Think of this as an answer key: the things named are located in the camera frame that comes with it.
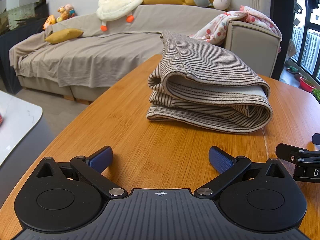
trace goose plush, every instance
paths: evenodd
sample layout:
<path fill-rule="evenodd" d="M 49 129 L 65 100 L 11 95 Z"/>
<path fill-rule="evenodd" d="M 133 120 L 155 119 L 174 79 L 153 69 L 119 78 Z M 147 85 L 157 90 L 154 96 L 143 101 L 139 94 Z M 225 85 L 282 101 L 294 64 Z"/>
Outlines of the goose plush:
<path fill-rule="evenodd" d="M 108 30 L 107 22 L 127 16 L 127 22 L 132 22 L 134 16 L 132 10 L 142 4 L 143 0 L 99 0 L 97 16 L 102 21 L 100 29 Z"/>

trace gray sofa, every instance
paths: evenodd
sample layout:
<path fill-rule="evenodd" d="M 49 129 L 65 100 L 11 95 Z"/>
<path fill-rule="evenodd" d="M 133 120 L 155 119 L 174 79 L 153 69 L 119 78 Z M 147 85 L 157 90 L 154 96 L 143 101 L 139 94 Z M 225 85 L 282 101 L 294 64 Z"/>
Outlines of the gray sofa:
<path fill-rule="evenodd" d="M 50 25 L 10 49 L 10 63 L 20 84 L 94 101 L 108 87 L 154 54 L 161 54 L 159 34 L 168 29 L 185 35 L 196 33 L 223 11 L 185 5 L 140 5 L 127 23 L 124 18 L 100 30 L 95 14 Z M 55 45 L 44 41 L 65 28 L 84 31 L 81 38 Z M 229 24 L 224 48 L 238 55 L 256 73 L 271 76 L 280 38 L 245 22 Z"/>

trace potted plant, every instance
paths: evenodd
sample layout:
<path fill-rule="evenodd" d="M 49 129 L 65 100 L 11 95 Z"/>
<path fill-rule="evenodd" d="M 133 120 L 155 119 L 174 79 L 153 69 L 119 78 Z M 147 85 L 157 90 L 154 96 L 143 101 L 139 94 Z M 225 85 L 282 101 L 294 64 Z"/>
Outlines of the potted plant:
<path fill-rule="evenodd" d="M 320 89 L 313 89 L 312 90 L 312 94 L 314 95 L 314 97 L 318 100 L 319 104 L 320 104 Z"/>
<path fill-rule="evenodd" d="M 302 87 L 303 90 L 311 93 L 313 89 L 316 87 L 310 82 L 308 79 L 301 77 L 300 78 L 300 86 Z"/>

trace sofa armrest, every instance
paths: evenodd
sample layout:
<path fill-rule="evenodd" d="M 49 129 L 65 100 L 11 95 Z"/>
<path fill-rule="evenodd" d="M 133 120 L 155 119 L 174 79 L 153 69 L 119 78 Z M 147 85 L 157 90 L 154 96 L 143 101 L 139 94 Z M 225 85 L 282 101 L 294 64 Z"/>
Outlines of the sofa armrest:
<path fill-rule="evenodd" d="M 259 26 L 246 22 L 229 23 L 225 49 L 236 54 L 257 74 L 271 77 L 280 37 Z"/>

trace ribbed black plate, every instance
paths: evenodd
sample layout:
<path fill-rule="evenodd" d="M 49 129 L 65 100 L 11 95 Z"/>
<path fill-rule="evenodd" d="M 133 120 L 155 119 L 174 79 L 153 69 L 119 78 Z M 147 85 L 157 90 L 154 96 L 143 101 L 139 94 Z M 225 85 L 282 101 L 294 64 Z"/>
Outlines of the ribbed black plate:
<path fill-rule="evenodd" d="M 276 234 L 260 234 L 239 228 L 219 212 L 212 200 L 198 199 L 187 189 L 135 189 L 127 198 L 109 201 L 102 214 L 83 228 L 60 234 L 45 234 L 26 229 L 15 239 L 307 240 L 308 238 L 297 229 Z"/>

